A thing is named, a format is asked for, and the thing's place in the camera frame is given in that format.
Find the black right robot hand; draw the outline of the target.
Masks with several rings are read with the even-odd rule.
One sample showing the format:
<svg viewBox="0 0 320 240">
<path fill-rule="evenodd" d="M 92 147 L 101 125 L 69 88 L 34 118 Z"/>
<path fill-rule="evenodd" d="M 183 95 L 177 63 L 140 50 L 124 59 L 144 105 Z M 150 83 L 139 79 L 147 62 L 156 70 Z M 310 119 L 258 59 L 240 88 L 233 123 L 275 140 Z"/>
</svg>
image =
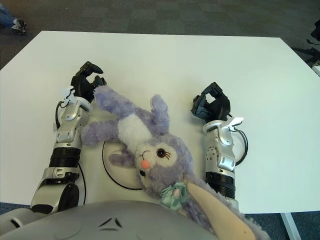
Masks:
<svg viewBox="0 0 320 240">
<path fill-rule="evenodd" d="M 230 100 L 216 82 L 211 83 L 192 101 L 192 114 L 206 123 L 216 120 L 227 121 L 231 112 Z"/>
</svg>

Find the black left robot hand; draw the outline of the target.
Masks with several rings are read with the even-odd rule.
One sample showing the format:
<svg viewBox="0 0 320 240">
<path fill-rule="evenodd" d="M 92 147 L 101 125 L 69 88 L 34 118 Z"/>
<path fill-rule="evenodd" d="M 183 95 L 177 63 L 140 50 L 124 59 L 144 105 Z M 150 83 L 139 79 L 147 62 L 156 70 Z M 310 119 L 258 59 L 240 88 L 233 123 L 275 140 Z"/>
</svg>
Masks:
<svg viewBox="0 0 320 240">
<path fill-rule="evenodd" d="M 93 82 L 89 82 L 87 77 L 92 73 L 103 74 L 103 70 L 90 61 L 85 62 L 79 69 L 79 71 L 72 77 L 71 86 L 73 86 L 75 92 L 74 96 L 86 99 L 91 103 L 94 99 L 94 91 L 97 87 L 106 86 L 107 82 L 103 77 L 95 76 Z"/>
</svg>

